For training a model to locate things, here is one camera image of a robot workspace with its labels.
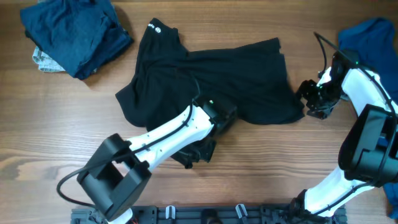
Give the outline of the black polo shirt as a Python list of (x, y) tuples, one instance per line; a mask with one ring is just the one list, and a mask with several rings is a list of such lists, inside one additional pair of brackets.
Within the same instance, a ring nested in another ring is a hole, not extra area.
[(125, 118), (151, 131), (179, 115), (198, 95), (231, 103), (251, 124), (303, 118), (278, 39), (233, 49), (189, 51), (176, 28), (152, 19), (139, 44), (134, 76), (116, 93)]

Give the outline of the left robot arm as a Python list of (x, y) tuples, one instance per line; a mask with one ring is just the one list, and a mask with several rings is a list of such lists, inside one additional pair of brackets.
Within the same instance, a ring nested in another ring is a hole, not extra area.
[(152, 171), (179, 150), (223, 132), (237, 107), (227, 100), (198, 96), (178, 116), (158, 128), (124, 140), (106, 138), (77, 181), (108, 223), (127, 223), (131, 207)]

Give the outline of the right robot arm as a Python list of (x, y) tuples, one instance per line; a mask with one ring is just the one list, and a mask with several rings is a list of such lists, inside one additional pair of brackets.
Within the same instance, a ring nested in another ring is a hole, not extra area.
[(301, 220), (331, 217), (355, 196), (397, 182), (397, 106), (378, 74), (358, 59), (354, 52), (337, 50), (319, 81), (306, 80), (297, 91), (309, 116), (327, 118), (342, 95), (358, 115), (340, 147), (338, 167), (291, 201), (290, 213)]

